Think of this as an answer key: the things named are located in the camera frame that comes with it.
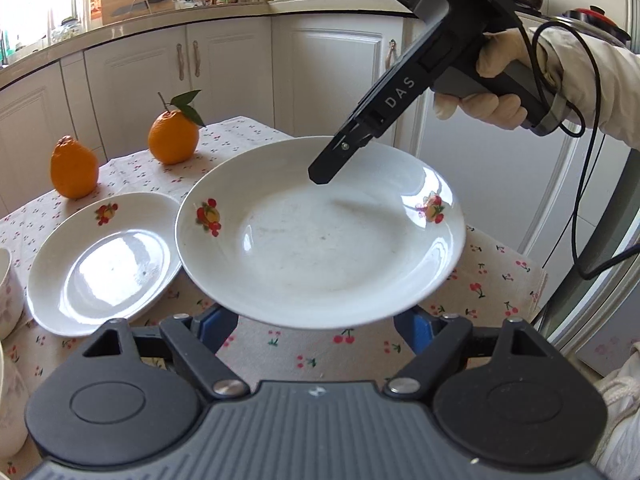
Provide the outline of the white gloved right hand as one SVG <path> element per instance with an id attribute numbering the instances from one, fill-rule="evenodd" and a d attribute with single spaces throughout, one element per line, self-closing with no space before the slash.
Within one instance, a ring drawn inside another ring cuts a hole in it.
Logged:
<path id="1" fill-rule="evenodd" d="M 476 71 L 480 76 L 494 78 L 515 61 L 532 68 L 525 40 L 517 29 L 489 34 L 487 38 L 488 43 L 480 50 L 476 62 Z M 518 128 L 527 116 L 521 99 L 515 94 L 496 96 L 479 93 L 464 99 L 441 93 L 434 95 L 433 110 L 438 119 L 449 119 L 458 108 L 474 119 L 503 130 Z"/>

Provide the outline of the white sleeved right forearm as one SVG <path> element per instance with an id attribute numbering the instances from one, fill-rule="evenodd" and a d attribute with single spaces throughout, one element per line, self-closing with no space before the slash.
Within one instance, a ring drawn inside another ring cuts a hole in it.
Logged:
<path id="1" fill-rule="evenodd" d="M 639 147 L 639 57 L 631 51 L 568 30 L 541 34 L 547 53 L 544 76 L 574 104 L 586 123 L 599 114 L 599 129 L 636 150 Z"/>

